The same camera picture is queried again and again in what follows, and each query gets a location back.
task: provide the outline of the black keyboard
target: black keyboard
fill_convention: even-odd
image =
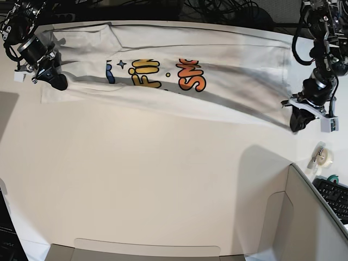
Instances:
[[[316,178],[313,185],[343,223],[348,223],[348,188]]]

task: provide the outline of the white table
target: white table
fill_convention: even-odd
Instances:
[[[228,26],[114,24],[212,28],[291,42],[289,35]],[[312,42],[297,45],[308,58]],[[338,174],[348,184],[348,77],[337,91],[340,131],[320,133],[315,121],[293,135],[94,101],[40,104],[39,86],[14,82],[15,64],[2,51],[0,60],[0,91],[19,94],[0,142],[0,179],[33,260],[43,260],[49,244],[73,246],[75,238],[218,246],[221,256],[257,252],[268,197],[284,190],[292,161],[306,166],[319,141],[336,157],[323,175]],[[311,71],[293,60],[294,92]]]

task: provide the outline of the keyboard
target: keyboard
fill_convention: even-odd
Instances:
[[[344,224],[348,223],[348,188],[320,178],[316,178],[313,181],[313,185],[336,213],[337,217]]]

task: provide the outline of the table surface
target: table surface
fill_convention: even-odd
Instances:
[[[113,23],[210,28],[291,42],[289,35],[211,24]],[[297,45],[308,58],[312,41],[299,39]],[[0,97],[18,94],[0,141],[0,182],[18,235],[27,242],[74,246],[75,238],[85,238],[218,246],[221,256],[252,253],[268,197],[284,190],[291,162],[306,166],[319,141],[335,152],[323,175],[337,174],[348,184],[348,78],[340,79],[337,91],[340,131],[321,133],[314,121],[294,135],[275,126],[194,120],[95,101],[41,104],[40,87],[30,79],[14,82],[15,64],[5,52],[0,60]],[[311,71],[291,61],[294,92]],[[2,108],[2,114],[8,111]]]

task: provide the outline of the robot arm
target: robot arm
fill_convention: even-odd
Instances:
[[[299,27],[293,38],[293,54],[300,64],[315,62],[311,76],[303,81],[302,91],[292,95],[284,106],[292,106],[290,128],[298,132],[312,120],[321,120],[323,132],[338,131],[338,118],[334,115],[338,77],[348,73],[348,6],[343,0],[306,0],[301,8]],[[314,38],[310,51],[311,61],[303,61],[296,51],[296,42],[302,26],[306,24]],[[329,111],[325,103],[329,102]]]
[[[17,70],[32,74],[33,83],[38,80],[50,83],[57,90],[66,90],[67,80],[63,74],[57,72],[59,66],[57,52],[54,45],[45,46],[35,36],[34,32],[43,13],[52,11],[52,1],[22,1],[17,0],[13,9],[0,23],[0,32],[4,40],[7,56],[17,62]],[[16,55],[12,46],[20,44]]]

